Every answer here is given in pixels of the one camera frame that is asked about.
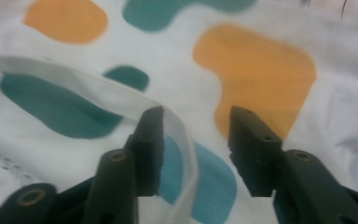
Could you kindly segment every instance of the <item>green spot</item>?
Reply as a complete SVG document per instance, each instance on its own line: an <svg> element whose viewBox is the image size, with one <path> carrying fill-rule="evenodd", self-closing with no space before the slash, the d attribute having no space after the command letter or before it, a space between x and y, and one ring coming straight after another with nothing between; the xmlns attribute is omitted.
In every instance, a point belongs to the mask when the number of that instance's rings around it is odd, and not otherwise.
<svg viewBox="0 0 358 224"><path fill-rule="evenodd" d="M124 20L144 31L166 27L183 7L202 3L226 12L235 12L251 6L255 0L130 0L123 9Z"/></svg>
<svg viewBox="0 0 358 224"><path fill-rule="evenodd" d="M119 74L121 73L116 73L111 78L139 88L137 90L144 90L148 83L147 75L139 71L128 73L131 78ZM0 82L0 89L7 98L51 130L68 137L103 137L111 133L122 119L121 116L101 109L72 91L37 77L5 74Z"/></svg>
<svg viewBox="0 0 358 224"><path fill-rule="evenodd" d="M146 73L131 66L115 68L104 76L138 91L144 91L149 83L149 76Z"/></svg>

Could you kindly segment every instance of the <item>fabric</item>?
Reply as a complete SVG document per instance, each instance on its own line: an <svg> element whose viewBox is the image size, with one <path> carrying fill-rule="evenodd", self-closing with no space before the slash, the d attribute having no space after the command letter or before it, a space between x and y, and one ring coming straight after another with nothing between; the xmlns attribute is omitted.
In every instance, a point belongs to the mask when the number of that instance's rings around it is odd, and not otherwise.
<svg viewBox="0 0 358 224"><path fill-rule="evenodd" d="M277 223L227 148L232 105L358 190L358 21L263 0L0 0L0 204L63 191L166 109L141 223Z"/></svg>

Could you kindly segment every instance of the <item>white cloth with colored spots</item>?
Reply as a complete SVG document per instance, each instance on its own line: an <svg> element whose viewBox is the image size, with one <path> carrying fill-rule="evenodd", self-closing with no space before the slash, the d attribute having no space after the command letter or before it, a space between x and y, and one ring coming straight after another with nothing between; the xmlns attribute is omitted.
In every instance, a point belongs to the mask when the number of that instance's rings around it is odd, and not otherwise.
<svg viewBox="0 0 358 224"><path fill-rule="evenodd" d="M166 154L140 223L277 222L228 158L232 105L358 190L358 21L262 0L145 2L0 0L0 205L94 175L155 105Z"/></svg>

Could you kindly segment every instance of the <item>teal spot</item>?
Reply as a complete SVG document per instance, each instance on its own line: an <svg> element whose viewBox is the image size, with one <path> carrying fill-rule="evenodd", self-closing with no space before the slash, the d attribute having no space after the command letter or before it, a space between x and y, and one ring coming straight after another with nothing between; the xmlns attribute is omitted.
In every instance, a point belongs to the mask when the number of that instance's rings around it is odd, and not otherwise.
<svg viewBox="0 0 358 224"><path fill-rule="evenodd" d="M115 70L108 75L113 74L109 77L117 77L117 81L122 81L123 84L144 90L148 82L147 75L134 68L130 71L132 73L126 74L133 79L133 82L130 78L119 75ZM72 91L37 77L4 74L0 89L7 98L42 121L51 130L68 137L103 137L111 133L122 119L121 116L101 109Z"/></svg>
<svg viewBox="0 0 358 224"><path fill-rule="evenodd" d="M104 76L138 91L144 91L149 83L149 76L146 73L131 66L112 69Z"/></svg>
<svg viewBox="0 0 358 224"><path fill-rule="evenodd" d="M175 203L182 188L182 154L171 138L166 137L164 145L164 161L161 167L158 194L167 203Z"/></svg>
<svg viewBox="0 0 358 224"><path fill-rule="evenodd" d="M196 154L200 180L192 217L200 223L225 223L237 196L235 176L225 162L198 143Z"/></svg>
<svg viewBox="0 0 358 224"><path fill-rule="evenodd" d="M194 2L226 12L243 10L255 0L130 0L123 9L124 20L144 31L166 27L183 7Z"/></svg>
<svg viewBox="0 0 358 224"><path fill-rule="evenodd" d="M200 179L192 217L200 223L225 223L237 196L235 176L210 150L197 143L195 146ZM179 148L172 139L166 138L159 194L168 203L174 203L180 194L182 175Z"/></svg>

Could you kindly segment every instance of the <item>orange spot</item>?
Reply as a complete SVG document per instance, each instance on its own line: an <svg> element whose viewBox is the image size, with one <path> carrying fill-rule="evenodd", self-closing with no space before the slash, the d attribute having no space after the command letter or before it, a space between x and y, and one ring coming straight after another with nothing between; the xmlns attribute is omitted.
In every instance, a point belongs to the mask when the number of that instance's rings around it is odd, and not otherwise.
<svg viewBox="0 0 358 224"><path fill-rule="evenodd" d="M81 44L102 34L107 16L89 0L39 0L24 23L57 41Z"/></svg>
<svg viewBox="0 0 358 224"><path fill-rule="evenodd" d="M229 110L238 105L253 110L284 139L316 78L302 50L232 24L206 32L193 57L220 79L223 93L214 119L225 137Z"/></svg>

